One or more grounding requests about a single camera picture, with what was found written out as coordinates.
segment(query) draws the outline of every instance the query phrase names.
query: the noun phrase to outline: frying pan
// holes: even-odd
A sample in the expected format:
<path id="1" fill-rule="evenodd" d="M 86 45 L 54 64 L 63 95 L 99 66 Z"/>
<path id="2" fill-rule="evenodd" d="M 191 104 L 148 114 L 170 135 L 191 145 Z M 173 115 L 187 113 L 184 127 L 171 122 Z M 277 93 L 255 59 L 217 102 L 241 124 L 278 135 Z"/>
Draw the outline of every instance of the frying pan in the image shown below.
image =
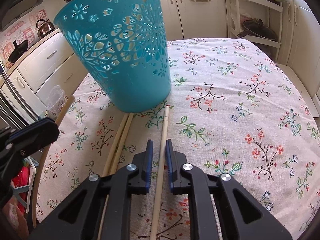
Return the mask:
<path id="1" fill-rule="evenodd" d="M 28 40 L 25 40 L 17 45 L 17 41 L 14 41 L 13 45 L 15 49 L 8 58 L 9 62 L 11 63 L 15 63 L 22 56 L 22 54 L 27 51 L 29 42 Z"/>
<path id="2" fill-rule="evenodd" d="M 244 21 L 243 27 L 245 31 L 238 34 L 239 38 L 243 38 L 251 34 L 270 41 L 275 41 L 277 39 L 276 33 L 270 28 L 264 26 L 262 20 L 259 20 L 258 22 L 253 20 Z"/>

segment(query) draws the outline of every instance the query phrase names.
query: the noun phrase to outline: floral tablecloth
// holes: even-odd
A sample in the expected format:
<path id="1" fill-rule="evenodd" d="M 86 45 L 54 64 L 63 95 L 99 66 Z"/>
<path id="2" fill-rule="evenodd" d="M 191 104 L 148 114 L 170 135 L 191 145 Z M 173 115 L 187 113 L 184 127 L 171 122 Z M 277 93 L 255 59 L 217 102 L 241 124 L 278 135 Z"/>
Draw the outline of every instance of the floral tablecloth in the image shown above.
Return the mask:
<path id="1" fill-rule="evenodd" d="M 172 91 L 134 115 L 119 161 L 127 165 L 153 140 L 151 189 L 132 197 L 131 239 L 150 234 L 166 105 L 174 149 L 206 173 L 230 173 L 297 239 L 320 205 L 320 133 L 296 88 L 246 40 L 191 39 L 167 47 Z M 45 161 L 39 221 L 88 175 L 102 173 L 123 117 L 90 74 L 75 97 Z M 167 185 L 165 176 L 157 239 L 189 239 L 188 197 L 173 196 Z"/>

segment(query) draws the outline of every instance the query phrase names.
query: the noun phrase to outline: kettle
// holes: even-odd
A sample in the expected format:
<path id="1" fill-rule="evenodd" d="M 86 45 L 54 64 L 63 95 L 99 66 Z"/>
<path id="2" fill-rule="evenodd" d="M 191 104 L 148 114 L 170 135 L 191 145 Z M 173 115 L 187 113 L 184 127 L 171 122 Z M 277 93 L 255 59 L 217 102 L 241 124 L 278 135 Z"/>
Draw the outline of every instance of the kettle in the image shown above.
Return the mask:
<path id="1" fill-rule="evenodd" d="M 38 30 L 38 37 L 39 39 L 42 39 L 43 37 L 45 37 L 46 35 L 48 35 L 49 33 L 53 32 L 55 30 L 55 27 L 53 25 L 52 22 L 50 22 L 49 20 L 44 20 L 44 19 L 40 19 L 37 21 L 36 23 L 36 27 Z"/>

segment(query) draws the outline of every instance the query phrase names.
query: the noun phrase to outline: silver screw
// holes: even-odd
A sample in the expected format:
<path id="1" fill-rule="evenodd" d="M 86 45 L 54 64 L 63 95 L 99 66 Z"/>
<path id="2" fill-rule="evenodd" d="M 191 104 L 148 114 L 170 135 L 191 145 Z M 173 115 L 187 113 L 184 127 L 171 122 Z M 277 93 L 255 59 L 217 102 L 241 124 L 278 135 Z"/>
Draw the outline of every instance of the silver screw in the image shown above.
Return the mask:
<path id="1" fill-rule="evenodd" d="M 97 174 L 92 174 L 89 176 L 90 181 L 97 181 L 99 179 L 99 175 Z"/>
<path id="2" fill-rule="evenodd" d="M 192 164 L 190 163 L 185 163 L 182 165 L 182 168 L 185 170 L 185 171 L 191 171 L 193 169 L 193 166 Z"/>
<path id="3" fill-rule="evenodd" d="M 137 166 L 133 163 L 127 165 L 128 171 L 134 171 L 136 168 L 137 168 Z"/>
<path id="4" fill-rule="evenodd" d="M 6 145 L 5 148 L 6 148 L 7 150 L 9 150 L 9 149 L 11 149 L 12 145 L 13 145 L 12 143 L 9 143 L 9 144 Z"/>
<path id="5" fill-rule="evenodd" d="M 221 179 L 224 181 L 229 181 L 229 180 L 231 180 L 231 175 L 229 173 L 223 173 L 221 175 Z"/>

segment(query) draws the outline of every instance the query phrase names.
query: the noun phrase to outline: wooden stick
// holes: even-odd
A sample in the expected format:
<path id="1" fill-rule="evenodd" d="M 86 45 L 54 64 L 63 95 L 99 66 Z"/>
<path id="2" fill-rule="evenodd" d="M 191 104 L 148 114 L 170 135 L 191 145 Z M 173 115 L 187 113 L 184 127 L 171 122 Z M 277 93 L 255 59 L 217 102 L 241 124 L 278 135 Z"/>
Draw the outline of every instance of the wooden stick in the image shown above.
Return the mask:
<path id="1" fill-rule="evenodd" d="M 156 194 L 155 194 L 155 201 L 153 205 L 151 232 L 150 232 L 149 240 L 156 240 L 158 224 L 159 224 L 163 175 L 164 175 L 165 144 L 167 141 L 168 122 L 169 122 L 169 109 L 170 108 L 166 106 L 164 110 L 162 135 L 161 135 L 161 143 L 160 143 L 159 167 L 158 167 L 158 176 L 157 176 L 157 184 L 156 184 Z"/>
<path id="2" fill-rule="evenodd" d="M 104 169 L 103 169 L 103 173 L 102 173 L 101 177 L 105 177 L 109 174 L 110 165 L 111 165 L 112 159 L 115 155 L 115 150 L 116 150 L 117 144 L 119 142 L 119 139 L 122 135 L 122 130 L 127 122 L 128 116 L 129 116 L 129 114 L 126 113 L 126 114 L 124 114 L 124 117 L 122 118 L 119 129 L 116 133 L 115 139 L 113 140 L 112 146 L 110 148 L 110 151 L 109 151 L 109 154 L 107 157 L 107 161 L 106 161 L 106 164 L 104 165 Z"/>
<path id="3" fill-rule="evenodd" d="M 61 109 L 61 112 L 59 113 L 55 123 L 57 124 L 57 126 L 59 127 L 63 118 L 65 117 L 65 115 L 67 114 L 70 106 L 72 105 L 73 101 L 75 101 L 75 97 L 73 95 L 71 95 L 68 100 L 66 101 L 65 105 L 63 106 L 63 108 Z M 36 173 L 36 177 L 34 180 L 34 187 L 33 187 L 33 193 L 32 193 L 32 224 L 33 224 L 33 228 L 36 228 L 37 226 L 37 197 L 38 197 L 38 190 L 39 190 L 39 184 L 40 184 L 40 179 L 41 179 L 41 174 L 42 174 L 42 170 L 44 167 L 44 162 L 47 158 L 47 154 L 49 152 L 51 144 L 47 145 L 46 147 L 44 147 L 44 150 L 42 152 L 41 158 L 40 158 L 40 162 L 39 162 L 39 166 L 37 168 L 37 173 Z"/>
<path id="4" fill-rule="evenodd" d="M 122 153 L 122 149 L 123 149 L 125 140 L 127 138 L 132 119 L 133 119 L 133 113 L 130 113 L 129 117 L 128 117 L 128 120 L 127 120 L 127 123 L 125 124 L 123 133 L 121 135 L 121 138 L 120 138 L 120 141 L 119 141 L 118 150 L 117 150 L 117 152 L 115 154 L 115 157 L 114 157 L 114 160 L 113 160 L 113 164 L 112 164 L 112 167 L 111 167 L 108 175 L 112 175 L 112 174 L 116 173 L 116 170 L 117 170 L 117 167 L 118 167 L 118 164 L 119 164 L 120 155 Z M 102 212 L 102 217 L 101 217 L 100 227 L 99 227 L 99 232 L 98 232 L 98 238 L 97 238 L 98 240 L 101 239 L 101 233 L 102 233 L 102 228 L 103 228 L 104 216 L 106 214 L 108 199 L 109 199 L 109 195 L 107 196 L 106 201 L 104 203 L 104 207 L 103 207 L 103 212 Z"/>

